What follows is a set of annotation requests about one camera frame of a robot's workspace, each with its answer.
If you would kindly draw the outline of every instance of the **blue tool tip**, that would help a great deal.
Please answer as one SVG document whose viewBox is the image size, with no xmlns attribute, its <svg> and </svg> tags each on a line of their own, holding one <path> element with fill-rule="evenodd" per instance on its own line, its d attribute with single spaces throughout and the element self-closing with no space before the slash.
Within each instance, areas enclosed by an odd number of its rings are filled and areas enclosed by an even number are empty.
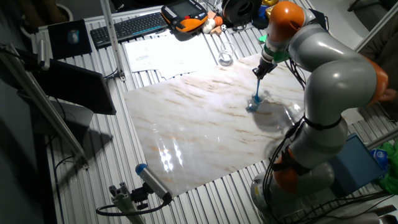
<svg viewBox="0 0 398 224">
<path fill-rule="evenodd" d="M 138 164 L 136 166 L 136 173 L 139 175 L 146 167 L 148 167 L 147 164 Z"/>
</svg>

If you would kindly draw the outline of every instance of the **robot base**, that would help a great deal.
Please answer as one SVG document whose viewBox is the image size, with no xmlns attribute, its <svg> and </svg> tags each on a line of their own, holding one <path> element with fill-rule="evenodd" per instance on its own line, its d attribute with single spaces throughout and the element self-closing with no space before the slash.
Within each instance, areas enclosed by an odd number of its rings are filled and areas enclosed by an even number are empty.
<svg viewBox="0 0 398 224">
<path fill-rule="evenodd" d="M 265 178 L 265 172 L 262 174 L 257 175 L 250 186 L 250 193 L 251 193 L 251 198 L 255 206 L 258 208 L 261 214 L 261 218 L 265 220 L 273 220 L 272 215 L 270 214 L 270 210 L 267 207 L 266 200 L 264 197 L 264 191 L 263 191 L 263 182 Z M 321 203 L 325 203 L 327 201 L 333 200 L 336 197 L 334 196 L 333 192 L 327 188 L 325 190 L 296 198 L 294 200 L 291 200 L 289 202 L 278 202 L 272 200 L 272 194 L 271 194 L 271 201 L 270 205 L 272 206 L 272 211 L 274 215 L 278 219 L 283 219 L 295 212 L 299 212 L 305 208 L 314 206 L 314 205 L 319 205 Z"/>
</svg>

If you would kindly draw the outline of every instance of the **marble sheet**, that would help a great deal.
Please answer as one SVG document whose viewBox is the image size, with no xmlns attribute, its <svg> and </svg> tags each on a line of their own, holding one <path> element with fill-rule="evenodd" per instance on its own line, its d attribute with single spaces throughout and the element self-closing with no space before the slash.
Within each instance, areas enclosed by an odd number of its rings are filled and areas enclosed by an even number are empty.
<svg viewBox="0 0 398 224">
<path fill-rule="evenodd" d="M 266 159 L 303 115 L 303 90 L 284 64 L 261 82 L 259 109 L 246 110 L 259 57 L 124 94 L 147 164 L 173 196 Z"/>
</svg>

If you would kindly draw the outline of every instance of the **computer monitor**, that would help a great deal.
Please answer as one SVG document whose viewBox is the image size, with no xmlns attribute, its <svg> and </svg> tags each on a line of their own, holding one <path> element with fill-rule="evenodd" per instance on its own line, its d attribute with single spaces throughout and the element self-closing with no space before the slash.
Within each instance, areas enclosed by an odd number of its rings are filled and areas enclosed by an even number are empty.
<svg viewBox="0 0 398 224">
<path fill-rule="evenodd" d="M 25 63 L 37 64 L 37 54 L 17 51 Z M 108 86 L 98 72 L 50 59 L 50 68 L 47 71 L 32 73 L 48 96 L 76 103 L 94 113 L 116 114 Z"/>
</svg>

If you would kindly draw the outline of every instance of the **black keyboard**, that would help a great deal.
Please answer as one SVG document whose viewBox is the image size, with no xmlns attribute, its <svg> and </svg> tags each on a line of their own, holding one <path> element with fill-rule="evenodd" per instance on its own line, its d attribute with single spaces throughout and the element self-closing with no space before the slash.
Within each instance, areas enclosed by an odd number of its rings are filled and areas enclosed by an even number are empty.
<svg viewBox="0 0 398 224">
<path fill-rule="evenodd" d="M 114 25 L 118 42 L 127 41 L 136 37 L 158 32 L 167 27 L 160 12 L 148 14 L 128 21 L 118 22 Z M 108 29 L 101 27 L 90 31 L 96 49 L 111 45 Z"/>
</svg>

